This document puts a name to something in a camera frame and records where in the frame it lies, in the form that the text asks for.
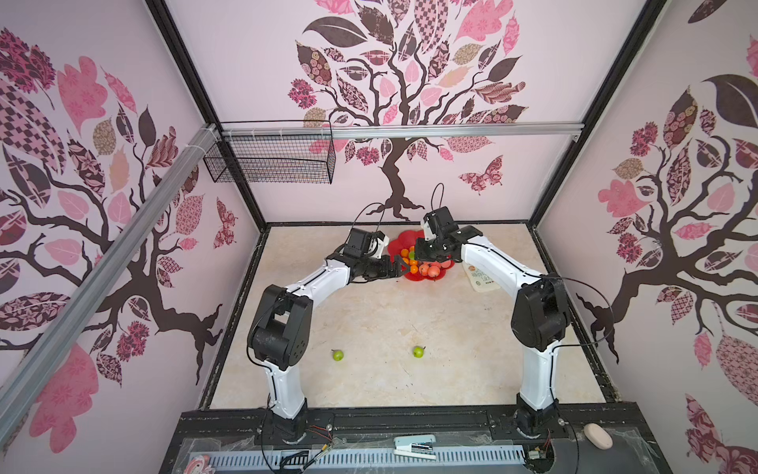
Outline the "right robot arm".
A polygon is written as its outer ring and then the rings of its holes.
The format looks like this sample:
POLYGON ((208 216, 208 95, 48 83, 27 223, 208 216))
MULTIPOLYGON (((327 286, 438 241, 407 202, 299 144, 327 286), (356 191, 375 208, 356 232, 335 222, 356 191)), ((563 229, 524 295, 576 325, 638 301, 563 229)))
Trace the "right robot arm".
POLYGON ((537 438, 558 418, 554 393, 558 347, 570 326, 569 299, 563 279, 517 262, 479 229, 459 226, 447 207, 427 213, 422 219, 422 230, 424 236, 416 242, 418 260, 438 263, 451 260, 473 266, 512 297, 510 327, 523 347, 515 426, 525 438, 537 438))

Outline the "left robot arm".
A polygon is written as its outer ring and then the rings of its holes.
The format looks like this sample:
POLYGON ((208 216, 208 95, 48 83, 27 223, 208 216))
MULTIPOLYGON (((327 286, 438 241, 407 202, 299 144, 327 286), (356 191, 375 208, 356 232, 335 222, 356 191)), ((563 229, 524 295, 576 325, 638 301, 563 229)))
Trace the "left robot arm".
POLYGON ((314 310, 351 284, 404 276, 403 261, 385 253, 389 243, 380 230, 353 227, 313 273, 264 290, 248 333, 247 355, 266 373, 272 429, 288 444, 306 435, 308 403, 298 363, 307 351, 314 310))

